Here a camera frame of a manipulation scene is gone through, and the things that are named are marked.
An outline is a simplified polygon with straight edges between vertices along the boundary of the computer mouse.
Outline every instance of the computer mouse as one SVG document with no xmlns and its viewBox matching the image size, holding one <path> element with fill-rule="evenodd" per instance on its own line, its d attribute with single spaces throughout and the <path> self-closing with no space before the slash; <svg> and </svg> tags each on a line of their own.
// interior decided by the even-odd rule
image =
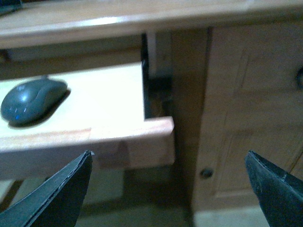
<svg viewBox="0 0 303 227">
<path fill-rule="evenodd" d="M 0 112 L 12 125 L 23 125 L 44 116 L 67 91 L 64 81 L 42 77 L 19 84 L 4 97 Z"/>
</svg>

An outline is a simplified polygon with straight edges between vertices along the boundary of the wooden panel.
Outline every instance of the wooden panel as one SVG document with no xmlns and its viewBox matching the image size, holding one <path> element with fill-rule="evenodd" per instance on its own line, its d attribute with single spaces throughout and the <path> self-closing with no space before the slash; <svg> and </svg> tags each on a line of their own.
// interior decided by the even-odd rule
<svg viewBox="0 0 303 227">
<path fill-rule="evenodd" d="M 289 172 L 301 154 L 302 129 L 227 136 L 217 168 L 221 174 L 217 175 L 216 196 L 227 196 L 230 192 L 236 194 L 250 189 L 243 161 L 250 149 Z"/>
<path fill-rule="evenodd" d="M 172 32 L 176 140 L 191 197 L 205 91 L 207 29 Z"/>
<path fill-rule="evenodd" d="M 302 153 L 303 23 L 215 28 L 196 173 L 195 210 L 257 204 L 244 157 L 254 150 L 291 171 Z"/>
<path fill-rule="evenodd" d="M 76 0 L 25 4 L 0 18 L 0 49 L 302 13 L 302 0 Z"/>
</svg>

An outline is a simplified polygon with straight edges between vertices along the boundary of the door knob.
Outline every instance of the door knob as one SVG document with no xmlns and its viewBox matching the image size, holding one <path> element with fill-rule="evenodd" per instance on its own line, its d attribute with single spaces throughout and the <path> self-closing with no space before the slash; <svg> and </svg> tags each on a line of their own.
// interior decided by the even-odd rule
<svg viewBox="0 0 303 227">
<path fill-rule="evenodd" d="M 200 176 L 202 179 L 208 179 L 208 178 L 212 177 L 213 174 L 214 174 L 214 171 L 211 168 L 205 168 L 200 172 Z"/>
</svg>

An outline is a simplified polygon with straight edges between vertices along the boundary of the cabinet knob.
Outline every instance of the cabinet knob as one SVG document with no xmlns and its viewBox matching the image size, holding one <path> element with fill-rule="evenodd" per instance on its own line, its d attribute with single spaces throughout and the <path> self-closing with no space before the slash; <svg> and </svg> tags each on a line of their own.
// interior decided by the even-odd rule
<svg viewBox="0 0 303 227">
<path fill-rule="evenodd" d="M 214 174 L 213 169 L 211 168 L 205 168 L 200 172 L 200 176 L 202 179 L 208 179 L 211 178 Z"/>
<path fill-rule="evenodd" d="M 301 68 L 299 71 L 298 71 L 298 74 L 297 76 L 295 77 L 295 80 L 297 82 L 297 87 L 299 90 L 302 90 L 303 89 L 303 68 Z"/>
</svg>

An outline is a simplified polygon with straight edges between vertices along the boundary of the wooden cabinet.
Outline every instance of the wooden cabinet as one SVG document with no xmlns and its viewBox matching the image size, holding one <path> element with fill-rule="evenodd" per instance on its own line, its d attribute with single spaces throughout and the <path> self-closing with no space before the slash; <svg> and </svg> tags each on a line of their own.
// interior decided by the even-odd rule
<svg viewBox="0 0 303 227">
<path fill-rule="evenodd" d="M 303 91 L 295 76 L 303 67 L 303 23 L 218 27 L 207 39 L 194 173 L 184 160 L 185 174 L 195 175 L 192 207 L 257 204 L 244 165 L 249 150 L 302 179 Z M 203 169 L 212 177 L 201 177 Z"/>
</svg>

